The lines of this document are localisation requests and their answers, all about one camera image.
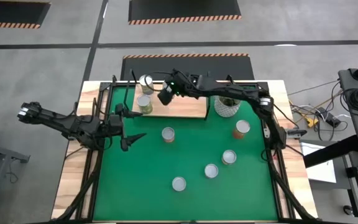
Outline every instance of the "green table surface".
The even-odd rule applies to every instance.
[[[111,111],[124,100],[125,88],[114,89]],[[132,105],[134,88],[127,104]],[[207,121],[191,118],[140,117],[126,119],[126,134],[147,133],[123,152],[119,137],[103,154],[94,210],[95,221],[277,220],[269,168],[260,158],[264,149],[260,119],[242,102],[236,115],[222,118],[213,99]],[[250,123],[244,139],[232,130],[240,119]],[[175,130],[165,143],[161,131]],[[225,150],[237,154],[230,166]],[[216,164],[219,174],[207,179],[204,168]],[[172,180],[183,177],[186,189],[176,192]]]

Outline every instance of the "black robotic arm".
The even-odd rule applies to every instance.
[[[101,120],[94,115],[98,109],[96,99],[93,103],[92,115],[77,116],[74,112],[65,116],[41,107],[38,102],[23,103],[17,115],[19,121],[26,124],[43,124],[60,131],[65,138],[75,138],[84,147],[90,150],[104,150],[105,138],[121,136],[121,149],[128,151],[132,143],[146,134],[126,136],[124,132],[124,118],[142,116],[128,110],[122,103],[115,108],[115,113],[108,114],[106,120]]]
[[[258,86],[256,89],[244,89],[234,84],[218,83],[204,75],[183,74],[173,70],[164,80],[163,90],[158,98],[164,105],[168,105],[175,95],[199,98],[201,96],[225,96],[248,102],[255,114],[267,125],[270,137],[267,139],[269,149],[284,149],[287,134],[274,120],[274,99],[267,90]]]

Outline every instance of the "gray floor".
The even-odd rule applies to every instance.
[[[51,0],[39,30],[0,29],[5,44],[90,44],[102,0]],[[239,21],[127,25],[128,0],[111,0],[99,43],[206,42],[255,40],[358,40],[358,0],[239,0]],[[90,80],[121,74],[122,57],[134,54],[249,53],[258,80],[284,80],[287,92],[337,79],[337,71],[358,67],[358,45],[297,47],[184,47],[98,49]],[[20,180],[6,185],[0,198],[0,223],[47,221],[52,212],[67,146],[56,131],[18,122],[25,101],[69,113],[78,99],[89,49],[0,50],[0,146],[30,154],[26,165],[14,164]],[[333,85],[290,96],[298,105],[328,99]],[[347,114],[337,101],[333,114]],[[349,127],[334,140],[354,134]],[[305,139],[318,139],[309,131]],[[341,213],[348,203],[340,190],[313,189],[320,218],[358,223]]]
[[[127,1],[110,1],[100,42],[358,40],[358,0],[238,3],[242,14],[238,21],[129,26]]]

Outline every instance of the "can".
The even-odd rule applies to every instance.
[[[142,92],[144,94],[151,95],[154,93],[153,78],[150,75],[142,75],[139,79],[139,83],[142,87]]]
[[[233,164],[237,159],[237,154],[233,150],[226,150],[222,155],[222,162],[225,165]]]
[[[186,180],[183,177],[175,177],[172,181],[172,187],[175,191],[181,192],[186,189]]]
[[[149,114],[153,111],[152,99],[148,95],[138,96],[136,102],[143,114]]]
[[[215,164],[208,164],[205,166],[204,173],[207,178],[212,179],[218,175],[219,169]]]
[[[167,143],[173,142],[175,140],[175,130],[173,128],[166,127],[161,132],[162,138]]]
[[[248,121],[240,120],[236,123],[234,128],[233,136],[235,139],[242,139],[250,130],[251,126]]]

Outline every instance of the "silver can lid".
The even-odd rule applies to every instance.
[[[143,86],[146,86],[146,83],[150,85],[153,83],[153,78],[150,75],[142,75],[139,78],[139,83]]]
[[[176,177],[172,181],[172,187],[177,192],[181,192],[186,188],[186,180],[183,177]]]
[[[166,127],[162,130],[162,137],[164,139],[173,139],[173,137],[175,137],[175,131],[173,128]]]
[[[233,150],[226,150],[223,153],[223,160],[228,164],[232,164],[236,161],[237,155]]]
[[[209,178],[215,178],[218,175],[219,169],[215,164],[208,164],[205,167],[205,176]]]
[[[149,105],[150,101],[151,101],[151,98],[147,95],[140,95],[137,97],[137,104],[139,106],[147,106],[147,105]]]
[[[247,133],[249,132],[250,129],[250,125],[248,123],[248,121],[244,121],[244,120],[240,120],[237,122],[236,124],[236,129],[241,132],[241,133]]]

